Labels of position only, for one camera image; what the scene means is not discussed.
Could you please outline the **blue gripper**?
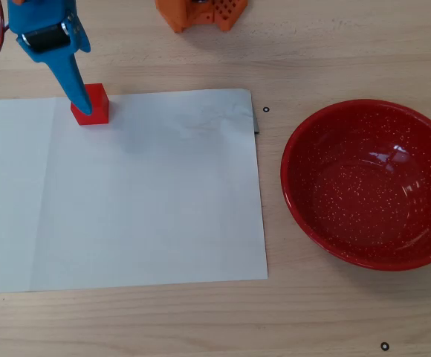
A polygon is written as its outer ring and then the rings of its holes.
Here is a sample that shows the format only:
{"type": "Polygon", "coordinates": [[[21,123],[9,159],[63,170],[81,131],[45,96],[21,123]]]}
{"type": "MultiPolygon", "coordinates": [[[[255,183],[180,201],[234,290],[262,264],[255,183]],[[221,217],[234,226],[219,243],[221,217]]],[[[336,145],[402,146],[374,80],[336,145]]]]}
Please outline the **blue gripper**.
{"type": "Polygon", "coordinates": [[[46,64],[68,99],[83,114],[92,113],[75,53],[89,52],[90,42],[71,1],[8,1],[10,30],[34,61],[46,64]]]}

